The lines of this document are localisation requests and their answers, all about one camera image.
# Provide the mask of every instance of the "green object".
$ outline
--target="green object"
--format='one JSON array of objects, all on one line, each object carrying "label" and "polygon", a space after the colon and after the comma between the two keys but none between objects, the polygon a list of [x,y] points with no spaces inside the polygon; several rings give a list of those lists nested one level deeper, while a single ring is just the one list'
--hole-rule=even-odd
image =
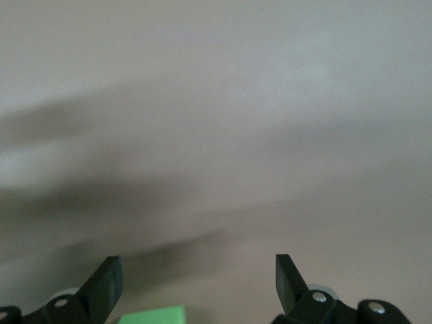
[{"label": "green object", "polygon": [[173,306],[123,315],[119,324],[186,324],[184,306]]}]

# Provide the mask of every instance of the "beige wall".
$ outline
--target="beige wall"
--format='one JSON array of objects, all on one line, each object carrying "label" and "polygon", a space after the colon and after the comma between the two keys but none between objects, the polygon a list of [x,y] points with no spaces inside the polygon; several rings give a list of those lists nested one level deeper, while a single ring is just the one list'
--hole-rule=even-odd
[{"label": "beige wall", "polygon": [[431,318],[432,2],[0,2],[0,304],[269,323],[274,257]]}]

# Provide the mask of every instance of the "silver screw head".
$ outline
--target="silver screw head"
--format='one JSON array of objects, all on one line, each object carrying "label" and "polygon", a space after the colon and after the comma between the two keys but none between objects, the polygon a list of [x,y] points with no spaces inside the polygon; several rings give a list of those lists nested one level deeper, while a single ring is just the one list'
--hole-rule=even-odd
[{"label": "silver screw head", "polygon": [[55,302],[54,307],[63,307],[68,303],[67,299],[59,299],[57,302]]},{"label": "silver screw head", "polygon": [[384,314],[385,313],[384,306],[379,304],[378,302],[370,302],[369,308],[371,309],[371,311],[378,313],[378,314]]},{"label": "silver screw head", "polygon": [[317,302],[327,302],[327,297],[322,292],[314,292],[312,298]]}]

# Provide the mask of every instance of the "green block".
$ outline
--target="green block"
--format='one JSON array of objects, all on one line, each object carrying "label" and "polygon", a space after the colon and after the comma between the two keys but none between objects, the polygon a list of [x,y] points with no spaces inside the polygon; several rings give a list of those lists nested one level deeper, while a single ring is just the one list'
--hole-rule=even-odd
[{"label": "green block", "polygon": [[186,324],[184,306],[173,306],[123,315],[119,324]]}]

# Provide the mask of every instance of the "black plastic part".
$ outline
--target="black plastic part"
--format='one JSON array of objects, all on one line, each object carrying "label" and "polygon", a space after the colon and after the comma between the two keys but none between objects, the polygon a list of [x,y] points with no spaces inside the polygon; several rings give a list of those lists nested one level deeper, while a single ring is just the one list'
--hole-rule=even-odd
[{"label": "black plastic part", "polygon": [[[385,309],[383,314],[372,311],[369,303],[377,302]],[[358,303],[358,319],[364,324],[410,324],[410,321],[404,314],[394,305],[383,300],[362,300]]]},{"label": "black plastic part", "polygon": [[75,295],[56,297],[23,317],[18,307],[1,307],[7,315],[0,324],[103,324],[122,292],[122,260],[109,256]]},{"label": "black plastic part", "polygon": [[273,322],[271,322],[271,324],[290,324],[290,322],[288,322],[288,320],[285,317],[285,315],[279,315],[278,317],[276,317],[274,319]]},{"label": "black plastic part", "polygon": [[[287,254],[276,256],[276,290],[285,315],[276,317],[272,324],[410,324],[396,306],[382,300],[363,300],[358,310],[334,300],[326,292],[320,292],[325,301],[315,300],[314,292],[309,291]],[[378,302],[385,312],[374,312],[370,302]]]},{"label": "black plastic part", "polygon": [[94,324],[103,324],[123,292],[122,261],[109,256],[75,296]]},{"label": "black plastic part", "polygon": [[329,294],[322,293],[327,300],[316,301],[315,291],[305,293],[297,302],[290,314],[287,315],[289,324],[329,324],[333,321],[336,301]]},{"label": "black plastic part", "polygon": [[[57,302],[65,302],[65,304],[56,306]],[[92,324],[80,300],[74,295],[63,295],[52,299],[42,308],[42,314],[48,324]]]},{"label": "black plastic part", "polygon": [[276,290],[286,315],[303,294],[309,291],[302,275],[288,254],[276,255]]},{"label": "black plastic part", "polygon": [[21,310],[15,306],[0,307],[2,314],[1,324],[18,324],[21,319]]}]

